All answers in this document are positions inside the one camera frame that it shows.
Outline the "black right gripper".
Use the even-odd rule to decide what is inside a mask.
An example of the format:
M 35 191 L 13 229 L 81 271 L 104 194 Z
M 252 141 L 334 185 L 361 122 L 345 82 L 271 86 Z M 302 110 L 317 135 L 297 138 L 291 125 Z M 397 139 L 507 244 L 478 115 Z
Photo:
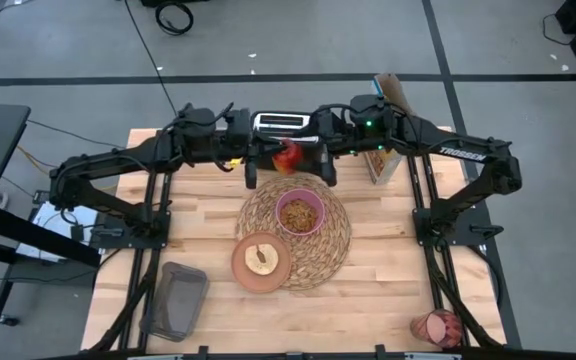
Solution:
M 317 126 L 319 146 L 301 144 L 298 167 L 313 168 L 319 162 L 319 176 L 328 186 L 335 186 L 337 172 L 334 160 L 340 156 L 351 155 L 355 151 L 352 127 L 329 108 L 317 110 Z

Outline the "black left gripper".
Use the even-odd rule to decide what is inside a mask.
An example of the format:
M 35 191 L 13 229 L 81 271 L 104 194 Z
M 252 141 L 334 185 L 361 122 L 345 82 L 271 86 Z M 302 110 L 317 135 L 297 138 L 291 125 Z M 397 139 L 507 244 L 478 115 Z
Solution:
M 225 144 L 230 159 L 240 159 L 244 163 L 244 179 L 248 189 L 257 186 L 257 165 L 274 166 L 277 152 L 263 152 L 258 157 L 258 148 L 252 140 L 251 114 L 248 108 L 231 110 L 226 114 Z M 281 140 L 265 135 L 257 136 L 257 144 L 264 148 L 277 148 Z

